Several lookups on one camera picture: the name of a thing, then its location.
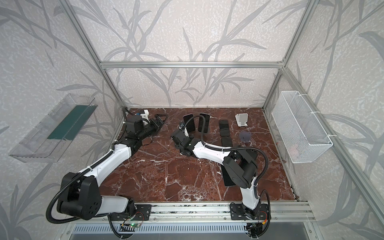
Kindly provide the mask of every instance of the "green mat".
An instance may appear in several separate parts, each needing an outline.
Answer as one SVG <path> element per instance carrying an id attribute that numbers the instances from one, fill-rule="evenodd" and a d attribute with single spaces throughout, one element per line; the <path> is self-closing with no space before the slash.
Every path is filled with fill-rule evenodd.
<path id="1" fill-rule="evenodd" d="M 66 140 L 73 140 L 96 107 L 97 105 L 76 105 L 48 136 L 48 139 L 65 138 Z"/>

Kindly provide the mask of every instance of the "white wire mesh basket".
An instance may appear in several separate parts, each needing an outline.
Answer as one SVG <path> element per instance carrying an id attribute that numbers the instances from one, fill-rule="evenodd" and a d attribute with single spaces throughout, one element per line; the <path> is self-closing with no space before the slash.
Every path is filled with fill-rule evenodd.
<path id="1" fill-rule="evenodd" d="M 298 91 L 282 91 L 272 116 L 293 163 L 313 162 L 333 145 Z"/>

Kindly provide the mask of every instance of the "wall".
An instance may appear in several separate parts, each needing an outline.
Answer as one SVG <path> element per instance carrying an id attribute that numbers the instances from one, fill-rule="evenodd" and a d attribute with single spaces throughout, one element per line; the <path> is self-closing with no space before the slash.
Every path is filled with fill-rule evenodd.
<path id="1" fill-rule="evenodd" d="M 319 4 L 289 69 L 384 196 L 384 1 Z M 384 229 L 332 150 L 313 163 L 292 164 L 266 112 L 301 200 L 308 200 L 325 239 L 384 239 Z"/>
<path id="2" fill-rule="evenodd" d="M 306 0 L 70 2 L 102 61 L 281 61 L 306 6 Z M 218 107 L 262 106 L 276 72 L 173 68 L 109 74 L 129 106 Z"/>
<path id="3" fill-rule="evenodd" d="M 122 112 L 56 1 L 0 1 L 0 238 L 54 239 L 45 210 L 61 177 L 102 155 Z M 10 156 L 68 93 L 98 105 L 57 163 Z"/>

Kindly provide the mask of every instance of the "black mounting plate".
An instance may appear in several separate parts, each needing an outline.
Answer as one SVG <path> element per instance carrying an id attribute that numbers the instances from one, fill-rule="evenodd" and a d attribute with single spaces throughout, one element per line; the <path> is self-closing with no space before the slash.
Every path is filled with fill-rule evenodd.
<path id="1" fill-rule="evenodd" d="M 144 216 L 144 221 L 148 221 L 149 216 L 151 215 L 152 205 L 151 204 L 135 204 L 135 206 L 137 207 L 136 212 L 141 212 L 142 215 L 140 213 L 137 213 L 131 221 L 143 221 L 143 216 Z M 112 221 L 124 221 L 124 218 L 127 218 L 127 217 L 129 217 L 127 216 L 127 214 L 116 213 L 116 212 L 111 213 Z"/>
<path id="2" fill-rule="evenodd" d="M 266 216 L 263 212 L 268 212 L 268 204 L 258 204 L 256 208 L 258 209 L 255 209 L 255 212 L 257 212 L 255 220 L 265 220 Z M 249 218 L 245 216 L 245 211 L 242 204 L 231 203 L 229 205 L 229 209 L 231 211 L 232 220 L 249 220 Z"/>

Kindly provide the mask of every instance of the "marble surface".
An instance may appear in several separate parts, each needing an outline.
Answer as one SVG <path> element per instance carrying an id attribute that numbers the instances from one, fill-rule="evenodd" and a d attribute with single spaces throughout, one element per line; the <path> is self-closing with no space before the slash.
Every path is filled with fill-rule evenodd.
<path id="1" fill-rule="evenodd" d="M 208 113 L 211 119 L 204 140 L 221 145 L 218 121 L 227 119 L 234 146 L 260 148 L 269 158 L 269 168 L 259 181 L 258 191 L 266 189 L 271 200 L 294 200 L 261 108 L 158 108 L 149 109 L 149 112 L 150 117 L 155 113 L 169 117 L 150 145 L 141 147 L 105 179 L 100 186 L 102 195 L 133 197 L 136 202 L 241 200 L 239 187 L 224 186 L 218 163 L 180 155 L 170 138 L 184 115 Z M 237 126 L 237 113 L 248 113 L 248 127 Z M 198 119 L 195 119 L 195 125 L 198 126 Z M 240 142 L 238 134 L 241 131 L 252 133 L 250 143 Z M 200 137 L 200 132 L 193 134 Z M 264 166 L 261 155 L 257 157 L 257 164 L 260 173 Z"/>

